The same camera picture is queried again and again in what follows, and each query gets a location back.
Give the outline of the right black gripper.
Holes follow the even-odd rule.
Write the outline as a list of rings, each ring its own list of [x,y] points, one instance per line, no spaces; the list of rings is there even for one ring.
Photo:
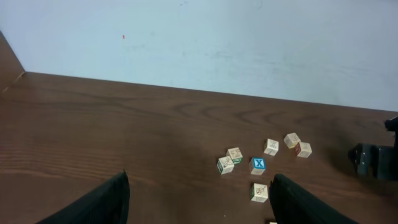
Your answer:
[[[357,144],[348,153],[355,172],[378,180],[397,180],[397,149],[391,146]]]

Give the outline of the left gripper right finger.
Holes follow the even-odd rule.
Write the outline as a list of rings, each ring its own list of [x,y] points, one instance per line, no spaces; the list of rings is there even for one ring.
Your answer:
[[[274,176],[269,187],[269,200],[277,223],[355,223],[283,174]]]

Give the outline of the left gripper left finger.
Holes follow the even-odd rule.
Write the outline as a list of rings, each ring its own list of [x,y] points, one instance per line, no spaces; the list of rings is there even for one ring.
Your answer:
[[[129,213],[130,186],[127,174],[122,171],[97,188],[40,224],[126,224]]]

